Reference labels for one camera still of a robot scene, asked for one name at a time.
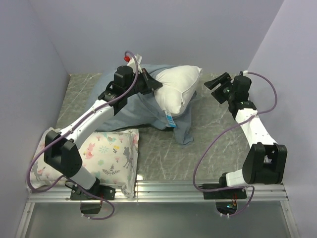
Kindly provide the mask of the white pillow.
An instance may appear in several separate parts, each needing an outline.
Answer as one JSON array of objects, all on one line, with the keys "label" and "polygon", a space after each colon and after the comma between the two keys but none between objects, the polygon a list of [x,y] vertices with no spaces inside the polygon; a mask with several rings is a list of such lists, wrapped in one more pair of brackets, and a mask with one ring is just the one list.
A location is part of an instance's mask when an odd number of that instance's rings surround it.
[{"label": "white pillow", "polygon": [[173,116],[182,114],[197,89],[201,75],[201,68],[182,65],[165,69],[155,76],[155,80],[162,83],[162,87],[154,91],[160,108]]}]

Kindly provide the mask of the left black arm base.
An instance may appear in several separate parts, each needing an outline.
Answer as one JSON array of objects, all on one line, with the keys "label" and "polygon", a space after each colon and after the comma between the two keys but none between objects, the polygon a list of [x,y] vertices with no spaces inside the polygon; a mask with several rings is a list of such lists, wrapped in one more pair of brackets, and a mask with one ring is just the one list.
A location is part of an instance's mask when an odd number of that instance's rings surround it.
[{"label": "left black arm base", "polygon": [[76,184],[67,180],[64,185],[71,189],[70,200],[80,201],[80,211],[84,216],[100,213],[104,200],[112,201],[115,198],[115,188],[100,185],[100,181],[91,189],[81,189]]}]

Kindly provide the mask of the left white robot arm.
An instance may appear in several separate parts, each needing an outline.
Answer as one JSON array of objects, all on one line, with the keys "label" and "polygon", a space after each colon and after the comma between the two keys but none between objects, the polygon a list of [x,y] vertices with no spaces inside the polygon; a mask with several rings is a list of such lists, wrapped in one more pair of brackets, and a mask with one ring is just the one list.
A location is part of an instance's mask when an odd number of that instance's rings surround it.
[{"label": "left white robot arm", "polygon": [[133,70],[120,66],[113,80],[93,105],[60,132],[51,130],[45,137],[44,162],[79,187],[88,199],[101,199],[100,180],[84,166],[79,149],[84,141],[106,120],[126,106],[135,94],[150,94],[162,87],[145,68]]}]

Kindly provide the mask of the blue-grey pillowcase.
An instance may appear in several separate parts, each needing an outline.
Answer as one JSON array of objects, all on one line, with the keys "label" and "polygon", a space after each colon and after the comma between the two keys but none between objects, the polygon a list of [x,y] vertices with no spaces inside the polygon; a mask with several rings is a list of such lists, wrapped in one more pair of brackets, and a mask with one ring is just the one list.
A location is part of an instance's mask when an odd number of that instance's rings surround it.
[{"label": "blue-grey pillowcase", "polygon": [[[145,68],[152,78],[155,78],[163,70],[176,66],[143,64],[141,67]],[[196,91],[185,111],[178,116],[173,116],[177,125],[173,129],[175,140],[182,145],[189,144],[194,140],[189,130],[192,125],[192,102],[195,96]],[[150,125],[159,130],[169,128],[165,113],[155,100],[154,92],[147,95],[135,94],[129,97],[127,105],[117,115],[106,120],[97,130],[114,131],[139,125]]]}]

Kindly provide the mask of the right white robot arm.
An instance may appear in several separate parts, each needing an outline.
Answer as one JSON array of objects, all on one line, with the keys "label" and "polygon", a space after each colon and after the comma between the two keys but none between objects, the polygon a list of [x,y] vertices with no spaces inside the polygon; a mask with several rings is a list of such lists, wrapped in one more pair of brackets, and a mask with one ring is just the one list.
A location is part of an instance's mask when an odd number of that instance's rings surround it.
[{"label": "right white robot arm", "polygon": [[242,169],[224,173],[219,178],[218,192],[223,198],[230,198],[237,186],[280,184],[284,175],[287,148],[278,144],[261,122],[261,112],[249,98],[252,84],[247,77],[249,74],[245,70],[231,78],[225,72],[204,83],[220,104],[228,103],[228,110],[243,130],[250,147]]}]

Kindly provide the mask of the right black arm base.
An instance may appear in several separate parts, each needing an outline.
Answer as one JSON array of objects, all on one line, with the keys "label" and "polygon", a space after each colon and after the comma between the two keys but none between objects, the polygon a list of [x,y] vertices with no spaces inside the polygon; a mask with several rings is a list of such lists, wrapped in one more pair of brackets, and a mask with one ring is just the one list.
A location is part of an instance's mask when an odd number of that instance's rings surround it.
[{"label": "right black arm base", "polygon": [[218,190],[218,183],[203,183],[198,186],[202,190],[214,190],[212,192],[203,192],[204,200],[215,200],[215,207],[220,215],[230,217],[238,214],[238,199],[246,199],[247,194],[243,188],[235,188],[229,190]]}]

